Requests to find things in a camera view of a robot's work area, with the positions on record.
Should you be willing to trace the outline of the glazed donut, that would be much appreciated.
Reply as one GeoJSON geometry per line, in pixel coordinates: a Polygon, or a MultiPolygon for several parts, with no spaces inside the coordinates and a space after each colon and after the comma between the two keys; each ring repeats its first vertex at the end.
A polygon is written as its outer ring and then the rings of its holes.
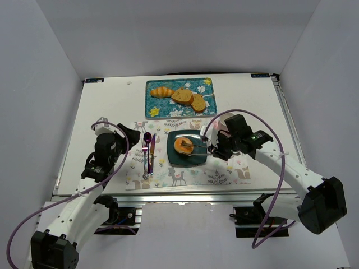
{"type": "Polygon", "coordinates": [[[194,150],[194,144],[187,137],[176,138],[174,149],[179,154],[191,154],[194,150]]]}

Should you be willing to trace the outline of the metal tongs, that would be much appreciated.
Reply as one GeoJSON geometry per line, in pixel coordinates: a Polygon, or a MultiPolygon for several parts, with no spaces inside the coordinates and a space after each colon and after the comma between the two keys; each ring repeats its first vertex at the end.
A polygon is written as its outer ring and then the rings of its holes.
{"type": "Polygon", "coordinates": [[[183,154],[183,155],[187,155],[187,156],[213,156],[214,154],[212,152],[208,151],[208,147],[206,146],[202,146],[202,145],[196,145],[196,144],[190,144],[190,143],[181,143],[182,146],[187,147],[187,148],[192,148],[194,150],[194,148],[198,147],[198,148],[203,148],[206,149],[206,153],[193,153],[193,152],[187,152],[187,151],[179,151],[179,154],[183,154]]]}

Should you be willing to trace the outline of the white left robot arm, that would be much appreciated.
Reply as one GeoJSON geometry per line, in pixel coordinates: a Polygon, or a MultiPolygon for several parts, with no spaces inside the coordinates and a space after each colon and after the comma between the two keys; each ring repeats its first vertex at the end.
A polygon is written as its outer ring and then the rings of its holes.
{"type": "Polygon", "coordinates": [[[33,268],[76,268],[86,241],[102,224],[117,221],[117,200],[102,192],[119,171],[118,158],[128,155],[138,144],[141,133],[106,121],[93,124],[92,129],[96,135],[94,151],[85,161],[74,193],[65,200],[64,208],[53,222],[31,238],[33,268]]]}

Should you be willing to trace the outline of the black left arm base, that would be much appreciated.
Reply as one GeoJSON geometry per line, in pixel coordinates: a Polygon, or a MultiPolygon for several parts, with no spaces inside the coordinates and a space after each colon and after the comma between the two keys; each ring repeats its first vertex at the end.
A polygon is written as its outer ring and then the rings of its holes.
{"type": "Polygon", "coordinates": [[[101,204],[108,209],[108,219],[95,231],[95,235],[136,235],[139,228],[135,226],[135,207],[121,207],[115,197],[101,195],[94,204],[101,204]]]}

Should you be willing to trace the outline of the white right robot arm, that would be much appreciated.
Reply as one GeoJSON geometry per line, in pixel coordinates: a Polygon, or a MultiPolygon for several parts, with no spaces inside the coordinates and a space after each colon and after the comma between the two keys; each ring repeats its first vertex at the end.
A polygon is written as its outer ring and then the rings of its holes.
{"type": "Polygon", "coordinates": [[[263,222],[280,217],[300,222],[314,234],[321,234],[347,214],[342,182],[317,174],[286,155],[278,139],[264,131],[253,132],[240,114],[226,119],[227,129],[217,134],[217,144],[208,151],[228,160],[235,153],[250,156],[265,165],[297,193],[296,198],[280,197],[278,192],[264,193],[254,202],[263,222]]]}

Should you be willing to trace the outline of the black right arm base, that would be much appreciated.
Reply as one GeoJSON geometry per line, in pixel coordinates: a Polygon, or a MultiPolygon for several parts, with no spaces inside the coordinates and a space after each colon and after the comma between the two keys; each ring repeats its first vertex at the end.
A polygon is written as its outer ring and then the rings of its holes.
{"type": "MultiPolygon", "coordinates": [[[[253,239],[265,216],[265,212],[259,210],[254,205],[236,206],[229,218],[234,221],[236,238],[253,239]]],[[[259,239],[262,239],[273,232],[284,221],[280,217],[269,217],[260,230],[259,239]]]]}

